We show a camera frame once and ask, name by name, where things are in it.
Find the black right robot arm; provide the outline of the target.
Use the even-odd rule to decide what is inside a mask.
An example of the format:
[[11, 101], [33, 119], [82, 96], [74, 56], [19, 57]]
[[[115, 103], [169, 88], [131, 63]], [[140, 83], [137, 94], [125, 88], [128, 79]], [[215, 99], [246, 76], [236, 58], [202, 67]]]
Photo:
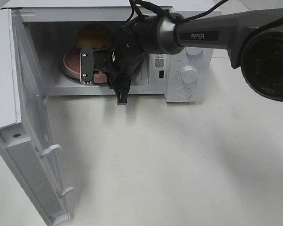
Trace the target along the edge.
[[133, 73], [146, 54], [180, 53], [185, 47], [225, 49], [232, 68], [240, 68], [261, 96], [283, 102], [283, 8], [254, 10], [187, 20], [163, 10], [136, 17], [114, 33], [111, 50], [84, 45], [80, 81], [90, 84], [104, 72], [119, 104], [126, 104]]

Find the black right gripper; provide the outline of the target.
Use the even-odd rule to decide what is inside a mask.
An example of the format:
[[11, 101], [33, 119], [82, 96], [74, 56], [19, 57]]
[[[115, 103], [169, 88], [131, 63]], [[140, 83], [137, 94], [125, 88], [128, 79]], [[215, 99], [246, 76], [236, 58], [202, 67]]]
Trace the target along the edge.
[[83, 46], [80, 50], [81, 53], [93, 54], [93, 73], [100, 71], [105, 73], [108, 86], [114, 89], [117, 97], [117, 105], [126, 105], [128, 103], [131, 79], [127, 77], [122, 78], [120, 70], [113, 66], [112, 51], [109, 49], [93, 49], [91, 46]]

